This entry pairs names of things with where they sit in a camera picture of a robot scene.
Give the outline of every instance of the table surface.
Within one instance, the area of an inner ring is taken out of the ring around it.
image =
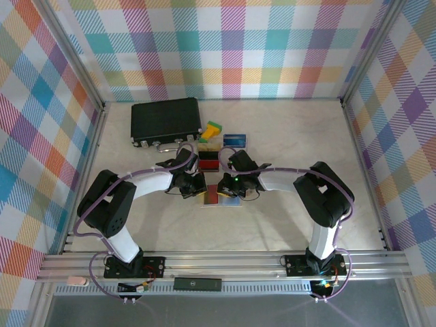
[[[308,168],[325,161],[354,192],[356,213],[344,223],[338,245],[347,249],[382,249],[358,159],[339,101],[240,100],[199,102],[202,124],[211,120],[223,134],[246,134],[248,154],[259,165]],[[131,104],[112,104],[92,167],[89,185],[104,169],[124,175],[174,157],[130,142]],[[208,184],[222,174],[206,174]],[[182,199],[164,192],[138,198],[127,228],[147,251],[303,250],[313,221],[295,193],[262,192],[241,207],[202,208],[202,196]],[[89,231],[82,224],[79,231]],[[96,238],[74,238],[72,251],[97,251]]]

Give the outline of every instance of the purple cable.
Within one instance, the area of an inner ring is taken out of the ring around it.
[[[92,210],[94,210],[95,209],[95,207],[101,202],[101,201],[103,201],[104,200],[104,198],[119,184],[119,183],[121,183],[122,181],[125,181],[126,179],[129,179],[129,178],[132,178],[132,177],[135,177],[135,176],[137,176],[137,175],[142,175],[142,174],[148,174],[148,173],[151,173],[151,172],[169,172],[169,171],[171,171],[171,170],[174,170],[174,169],[178,169],[178,168],[181,168],[181,167],[183,167],[184,165],[186,165],[186,164],[188,164],[191,160],[192,160],[192,158],[193,158],[193,156],[194,156],[194,148],[193,148],[193,145],[192,144],[190,144],[190,143],[187,143],[187,142],[184,142],[184,143],[181,143],[181,145],[179,146],[179,149],[181,149],[183,146],[185,146],[185,145],[189,145],[190,147],[191,147],[191,155],[189,156],[189,158],[185,161],[185,162],[183,162],[182,164],[180,164],[180,165],[177,165],[177,166],[174,166],[174,167],[171,167],[171,168],[158,168],[158,169],[153,169],[153,168],[149,168],[149,169],[143,169],[143,170],[138,170],[138,171],[136,171],[136,172],[132,172],[131,174],[128,174],[128,175],[126,175],[126,176],[124,176],[124,177],[121,177],[120,179],[118,179],[118,180],[116,180],[116,182],[115,183],[113,183],[111,186],[109,186],[109,188],[107,189],[107,190],[105,190],[105,192],[103,192],[103,194],[97,199],[97,201],[95,201],[94,203],[92,203],[92,205],[88,208],[88,210],[86,210],[84,213],[83,213],[83,215],[82,216],[80,216],[80,218],[79,218],[79,220],[77,220],[77,222],[76,222],[76,224],[74,225],[74,228],[73,228],[73,233],[74,233],[74,236],[77,236],[77,237],[85,237],[85,236],[96,236],[96,237],[98,237],[98,238],[100,238],[101,240],[102,240],[102,242],[103,242],[103,244],[105,244],[105,246],[109,249],[109,252],[110,252],[110,254],[113,254],[114,253],[114,249],[110,246],[110,244],[109,244],[109,242],[104,238],[104,236],[103,235],[101,235],[101,234],[99,234],[99,233],[95,233],[95,232],[89,232],[89,233],[79,233],[78,232],[78,228],[79,228],[79,225],[85,220],[85,218],[91,213],[91,211]]]
[[[107,252],[107,251],[101,251],[101,252],[97,252],[92,258],[91,258],[91,261],[89,262],[89,276],[91,277],[91,279],[93,280],[93,282],[94,282],[94,285],[95,286],[97,286],[97,288],[100,290],[100,291],[102,291],[105,295],[107,295],[107,296],[111,296],[111,297],[113,297],[113,298],[115,298],[115,299],[117,299],[117,300],[121,300],[121,301],[123,301],[123,299],[122,298],[120,298],[119,296],[116,296],[115,294],[111,294],[111,293],[109,293],[108,291],[106,291],[98,282],[97,282],[97,279],[95,278],[95,276],[94,276],[94,274],[93,274],[93,261],[95,260],[95,258],[98,256],[98,255],[100,255],[100,254],[106,254],[106,255],[108,255],[109,254],[109,252]]]
[[[143,298],[146,298],[146,296],[141,296],[139,299],[137,299],[136,303],[139,303],[140,305],[145,307],[147,310],[149,310],[149,312],[151,313],[151,316],[153,317],[153,320],[155,321],[155,326],[158,326],[159,320],[158,320],[158,316],[157,316],[156,312],[148,304],[141,301]]]
[[[293,172],[295,174],[312,174],[315,175],[318,178],[322,178],[325,181],[329,182],[331,185],[333,185],[334,187],[336,187],[347,199],[347,201],[350,204],[350,210],[348,212],[348,214],[342,218],[341,220],[339,220],[338,224],[337,224],[337,228],[336,231],[334,232],[334,236],[333,236],[333,247],[337,250],[337,251],[342,251],[345,252],[348,256],[348,260],[349,260],[349,268],[348,268],[348,273],[347,273],[347,277],[344,280],[344,283],[342,284],[342,286],[339,288],[339,290],[337,290],[337,292],[335,292],[334,294],[330,295],[330,296],[326,296],[326,297],[321,297],[317,294],[313,294],[315,296],[317,296],[318,298],[323,298],[325,300],[328,300],[330,298],[334,298],[337,294],[341,293],[342,290],[344,289],[344,287],[348,284],[348,280],[349,280],[349,276],[351,275],[351,271],[352,271],[352,258],[351,255],[349,254],[349,252],[346,249],[338,249],[337,248],[337,238],[339,235],[339,230],[342,228],[342,223],[344,221],[347,221],[348,219],[350,219],[352,217],[352,215],[354,214],[354,201],[352,199],[351,196],[349,196],[349,194],[346,192],[346,190],[344,190],[344,188],[342,188],[342,186],[340,186],[338,183],[336,183],[334,180],[332,180],[330,177],[321,174],[319,172],[316,172],[315,170],[310,170],[310,169],[297,169],[297,168],[265,168],[265,169],[257,169],[257,170],[251,170],[249,172],[238,172],[236,170],[230,169],[227,167],[227,165],[223,162],[222,158],[221,158],[221,153],[223,150],[225,149],[229,149],[232,150],[234,153],[236,153],[236,150],[234,148],[232,148],[231,146],[223,146],[221,148],[221,150],[219,150],[218,152],[218,161],[221,164],[221,166],[223,167],[223,170],[229,174],[239,174],[239,175],[248,175],[248,174],[254,174],[254,173],[258,173],[258,172]]]

